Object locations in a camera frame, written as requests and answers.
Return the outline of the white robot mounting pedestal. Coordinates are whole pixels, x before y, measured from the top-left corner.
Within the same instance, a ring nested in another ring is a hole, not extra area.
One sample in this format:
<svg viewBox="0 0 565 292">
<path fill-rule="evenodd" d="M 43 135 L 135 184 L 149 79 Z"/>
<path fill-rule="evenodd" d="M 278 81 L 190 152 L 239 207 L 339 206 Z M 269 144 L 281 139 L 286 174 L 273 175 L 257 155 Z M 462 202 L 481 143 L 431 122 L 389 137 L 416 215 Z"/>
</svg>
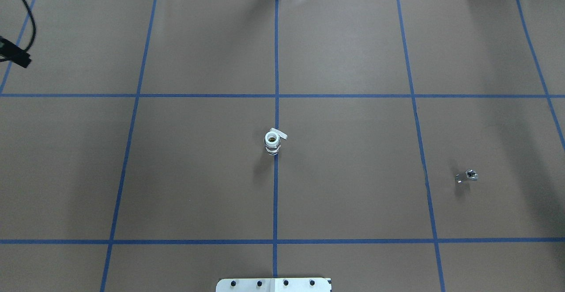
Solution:
<svg viewBox="0 0 565 292">
<path fill-rule="evenodd" d="M 225 278 L 218 281 L 216 292 L 331 292 L 330 278 Z"/>
</svg>

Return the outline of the white PPR valve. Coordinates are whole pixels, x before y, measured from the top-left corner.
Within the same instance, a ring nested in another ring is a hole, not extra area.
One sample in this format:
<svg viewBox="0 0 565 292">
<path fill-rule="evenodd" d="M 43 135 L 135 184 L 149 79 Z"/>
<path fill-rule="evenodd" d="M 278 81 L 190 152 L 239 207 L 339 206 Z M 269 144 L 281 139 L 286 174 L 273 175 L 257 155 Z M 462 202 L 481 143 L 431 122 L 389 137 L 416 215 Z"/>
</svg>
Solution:
<svg viewBox="0 0 565 292">
<path fill-rule="evenodd" d="M 276 128 L 270 128 L 264 136 L 264 147 L 267 154 L 275 156 L 279 153 L 281 148 L 281 141 L 287 140 L 288 135 Z"/>
</svg>

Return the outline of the small metal pipe fitting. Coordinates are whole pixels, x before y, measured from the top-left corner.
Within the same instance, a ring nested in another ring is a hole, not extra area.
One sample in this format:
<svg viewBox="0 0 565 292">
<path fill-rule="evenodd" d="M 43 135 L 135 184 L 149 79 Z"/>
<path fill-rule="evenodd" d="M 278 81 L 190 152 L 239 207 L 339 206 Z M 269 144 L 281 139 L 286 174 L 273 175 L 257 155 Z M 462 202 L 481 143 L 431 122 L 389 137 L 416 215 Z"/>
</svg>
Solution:
<svg viewBox="0 0 565 292">
<path fill-rule="evenodd" d="M 456 183 L 468 182 L 468 181 L 478 181 L 478 173 L 473 169 L 466 170 L 455 176 Z"/>
</svg>

